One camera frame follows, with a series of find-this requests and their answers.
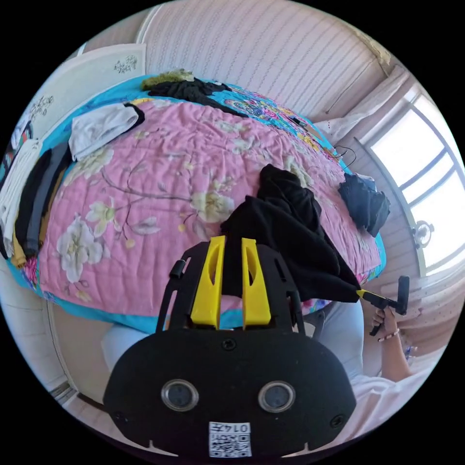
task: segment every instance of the gray pants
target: gray pants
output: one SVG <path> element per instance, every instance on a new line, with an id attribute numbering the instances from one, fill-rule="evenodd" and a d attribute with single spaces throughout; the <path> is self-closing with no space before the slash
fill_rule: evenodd
<path id="1" fill-rule="evenodd" d="M 319 341 L 341 361 L 349 379 L 363 374 L 364 321 L 360 301 L 333 302 L 324 312 Z"/>
<path id="2" fill-rule="evenodd" d="M 333 302 L 323 310 L 325 324 L 318 340 L 343 364 L 349 379 L 363 374 L 363 311 L 360 302 Z M 102 340 L 105 361 L 111 371 L 131 345 L 148 334 L 126 326 L 114 325 Z"/>

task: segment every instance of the window frame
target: window frame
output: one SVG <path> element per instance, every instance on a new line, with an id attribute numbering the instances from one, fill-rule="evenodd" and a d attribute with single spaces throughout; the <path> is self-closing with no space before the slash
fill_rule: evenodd
<path id="1" fill-rule="evenodd" d="M 383 175 L 388 180 L 392 190 L 396 194 L 396 197 L 401 204 L 401 207 L 405 213 L 407 222 L 411 228 L 416 227 L 416 222 L 413 217 L 411 208 L 418 204 L 420 201 L 425 200 L 428 198 L 433 192 L 435 192 L 438 188 L 440 188 L 454 173 L 457 173 L 459 179 L 462 181 L 462 185 L 465 190 L 465 173 L 463 168 L 460 165 L 458 160 L 457 154 L 455 154 L 452 149 L 447 144 L 446 140 L 442 136 L 442 134 L 438 131 L 438 129 L 433 125 L 433 123 L 420 111 L 418 108 L 415 107 L 415 102 L 421 97 L 425 97 L 430 101 L 427 95 L 423 94 L 421 91 L 417 92 L 412 100 L 408 101 L 404 99 L 404 103 L 400 107 L 400 109 L 390 118 L 378 131 L 376 131 L 366 142 L 364 142 L 363 148 L 370 154 L 374 162 L 377 164 L 378 168 L 381 170 Z M 402 118 L 409 112 L 413 111 L 416 115 L 418 115 L 427 125 L 428 127 L 434 132 L 434 134 L 438 137 L 443 145 L 443 149 L 441 152 L 424 168 L 422 168 L 417 174 L 412 176 L 409 180 L 403 183 L 401 186 L 398 186 L 397 183 L 394 181 L 394 178 L 388 172 L 386 167 L 384 166 L 381 159 L 378 158 L 372 147 L 385 135 L 387 134 L 396 124 L 398 124 Z M 412 202 L 407 202 L 403 190 L 412 185 L 418 179 L 420 179 L 424 174 L 426 174 L 429 170 L 431 170 L 436 164 L 446 155 L 452 160 L 452 168 L 444 175 L 438 182 L 432 185 L 429 189 L 427 189 L 423 194 L 421 194 L 418 198 L 414 199 Z M 426 266 L 425 257 L 422 248 L 417 249 L 417 258 L 418 258 L 418 267 L 420 276 L 426 276 L 427 273 L 434 271 L 435 269 L 440 268 L 445 263 L 456 257 L 460 254 L 463 250 L 465 250 L 465 244 L 460 246 L 457 250 L 453 253 L 449 254 L 447 257 L 444 257 L 442 260 L 430 265 Z"/>

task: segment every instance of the green fuzzy item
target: green fuzzy item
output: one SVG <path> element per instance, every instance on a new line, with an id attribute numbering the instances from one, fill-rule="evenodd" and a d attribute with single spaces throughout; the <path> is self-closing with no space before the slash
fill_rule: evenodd
<path id="1" fill-rule="evenodd" d="M 142 90 L 149 91 L 152 87 L 156 86 L 157 84 L 161 84 L 162 82 L 192 82 L 193 80 L 194 76 L 192 71 L 186 71 L 185 69 L 181 68 L 144 79 L 142 81 Z"/>

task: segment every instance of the black cable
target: black cable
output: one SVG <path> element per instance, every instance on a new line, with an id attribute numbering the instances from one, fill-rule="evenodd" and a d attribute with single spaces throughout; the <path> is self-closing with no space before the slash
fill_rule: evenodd
<path id="1" fill-rule="evenodd" d="M 352 163 L 357 160 L 357 154 L 355 153 L 355 150 L 351 149 L 350 147 L 344 147 L 343 145 L 335 145 L 334 148 L 337 148 L 337 147 L 341 147 L 343 149 L 345 149 L 345 152 L 342 154 L 342 155 L 339 155 L 339 157 L 335 157 L 335 158 L 341 158 L 342 156 L 344 156 L 348 150 L 352 151 L 354 153 L 354 159 L 348 164 L 346 165 L 347 168 L 349 168 L 350 165 L 352 165 Z"/>

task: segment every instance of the bracelet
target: bracelet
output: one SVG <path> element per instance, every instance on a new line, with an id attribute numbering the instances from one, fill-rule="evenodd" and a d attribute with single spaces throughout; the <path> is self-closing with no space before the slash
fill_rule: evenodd
<path id="1" fill-rule="evenodd" d="M 387 336 L 384 336 L 383 338 L 379 338 L 378 342 L 382 342 L 382 341 L 385 341 L 386 339 L 391 339 L 394 336 L 397 336 L 399 334 L 399 331 L 400 331 L 399 328 L 397 328 L 393 333 L 388 334 Z"/>

